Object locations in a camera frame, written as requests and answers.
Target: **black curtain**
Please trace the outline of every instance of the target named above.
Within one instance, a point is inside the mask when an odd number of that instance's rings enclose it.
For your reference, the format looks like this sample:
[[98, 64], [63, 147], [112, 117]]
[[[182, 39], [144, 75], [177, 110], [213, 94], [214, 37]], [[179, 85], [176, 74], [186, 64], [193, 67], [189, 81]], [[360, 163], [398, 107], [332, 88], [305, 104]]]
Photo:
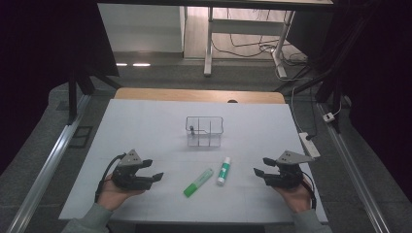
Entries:
[[0, 1], [1, 173], [41, 118], [50, 91], [85, 66], [119, 75], [94, 1]]
[[350, 118], [412, 200], [412, 7], [383, 0], [346, 59]]

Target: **gray carpet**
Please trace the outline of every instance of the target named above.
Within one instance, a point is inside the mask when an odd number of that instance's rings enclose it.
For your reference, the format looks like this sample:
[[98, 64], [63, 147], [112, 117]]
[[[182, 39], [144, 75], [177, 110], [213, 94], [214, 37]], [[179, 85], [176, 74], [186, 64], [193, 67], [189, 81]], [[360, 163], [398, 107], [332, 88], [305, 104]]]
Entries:
[[[288, 67], [290, 77], [299, 67]], [[121, 78], [113, 78], [124, 86], [152, 88], [192, 88], [271, 91], [282, 82], [276, 79], [273, 64], [267, 62], [214, 61], [212, 78], [203, 77], [201, 62], [180, 62], [173, 65], [155, 65], [137, 70], [120, 68]], [[26, 232], [59, 232], [66, 224], [58, 215], [82, 167], [88, 148], [103, 117], [106, 106], [115, 91], [93, 79], [98, 90], [92, 95], [77, 138], [65, 152], [39, 207]], [[36, 179], [53, 145], [67, 122], [67, 85], [55, 88], [42, 120], [20, 150], [14, 162], [0, 177], [0, 232], [6, 232], [31, 184]], [[294, 96], [293, 107], [300, 127], [317, 136], [313, 138], [321, 160], [310, 167], [317, 182], [333, 232], [375, 232], [369, 217], [342, 164], [317, 108], [312, 113], [312, 97], [305, 90]], [[350, 108], [344, 103], [341, 111], [342, 136], [355, 157], [360, 170], [378, 202], [392, 232], [409, 232], [412, 207], [392, 179], [384, 165], [351, 126]], [[134, 225], [113, 222], [115, 233], [134, 232]], [[293, 232], [292, 225], [266, 225], [265, 232]]]

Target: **metal frame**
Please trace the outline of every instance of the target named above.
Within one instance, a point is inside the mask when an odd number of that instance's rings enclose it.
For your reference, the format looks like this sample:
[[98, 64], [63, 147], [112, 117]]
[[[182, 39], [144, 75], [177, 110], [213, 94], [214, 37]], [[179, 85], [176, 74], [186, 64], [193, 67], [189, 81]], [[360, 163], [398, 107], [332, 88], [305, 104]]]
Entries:
[[[321, 116], [325, 115], [327, 112], [326, 104], [317, 104], [317, 106]], [[375, 228], [375, 231], [380, 233], [391, 232], [388, 223], [386, 223], [385, 218], [379, 209], [379, 206], [376, 204], [375, 198], [370, 193], [369, 188], [363, 179], [360, 169], [349, 152], [342, 135], [337, 133], [330, 124], [327, 125], [327, 130], [329, 131], [330, 137], [335, 144], [340, 157], [342, 158], [342, 163], [352, 180], [352, 184], [354, 185], [360, 200], [365, 206], [366, 212], [370, 218], [370, 222]]]
[[60, 137], [57, 139], [48, 159], [45, 162], [42, 170], [40, 171], [39, 175], [36, 178], [36, 181], [31, 186], [29, 192], [27, 193], [23, 203], [21, 204], [20, 208], [15, 215], [15, 218], [12, 221], [12, 224], [9, 226], [7, 230], [8, 233], [17, 233], [17, 232], [24, 232], [30, 219], [33, 217], [33, 214], [43, 197], [43, 194], [48, 187], [52, 176], [54, 174], [55, 169], [57, 168], [58, 163], [61, 160], [70, 139], [73, 137], [73, 134], [78, 127], [85, 108], [89, 102], [90, 96], [84, 95], [78, 105], [78, 114], [76, 118], [73, 120], [71, 125], [66, 125], [63, 131], [60, 134]]
[[272, 21], [251, 21], [236, 19], [213, 19], [213, 8], [209, 8], [207, 45], [205, 54], [205, 68], [203, 75], [210, 77], [212, 75], [212, 34], [244, 34], [244, 35], [267, 35], [280, 36], [277, 49], [272, 52], [276, 68], [281, 78], [286, 77], [285, 69], [280, 59], [283, 43], [291, 25], [292, 14], [289, 14], [286, 22]]

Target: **tube cap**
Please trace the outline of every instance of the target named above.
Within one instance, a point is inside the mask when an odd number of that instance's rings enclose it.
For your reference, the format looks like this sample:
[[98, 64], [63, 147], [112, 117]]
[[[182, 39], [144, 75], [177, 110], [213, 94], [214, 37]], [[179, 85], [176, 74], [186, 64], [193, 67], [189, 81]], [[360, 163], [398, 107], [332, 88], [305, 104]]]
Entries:
[[187, 197], [190, 197], [196, 190], [197, 190], [196, 185], [192, 183], [191, 185], [189, 185], [189, 187], [185, 189], [185, 191], [183, 191], [183, 193], [185, 193]]
[[230, 164], [230, 157], [226, 157], [226, 158], [224, 159], [224, 162], [223, 162], [223, 163]]
[[223, 178], [218, 178], [218, 185], [220, 185], [220, 186], [224, 185], [224, 179]]

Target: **human hand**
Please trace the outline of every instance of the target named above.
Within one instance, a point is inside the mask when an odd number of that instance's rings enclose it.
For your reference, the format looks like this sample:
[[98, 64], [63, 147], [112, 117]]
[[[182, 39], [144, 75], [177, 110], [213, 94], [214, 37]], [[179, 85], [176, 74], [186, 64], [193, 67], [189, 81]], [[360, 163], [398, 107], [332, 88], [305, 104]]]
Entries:
[[292, 189], [281, 187], [273, 187], [273, 189], [282, 195], [285, 202], [294, 213], [300, 213], [311, 209], [310, 193], [302, 184]]
[[112, 181], [112, 174], [106, 177], [97, 204], [109, 211], [117, 209], [127, 198], [144, 193], [145, 190], [123, 190]]

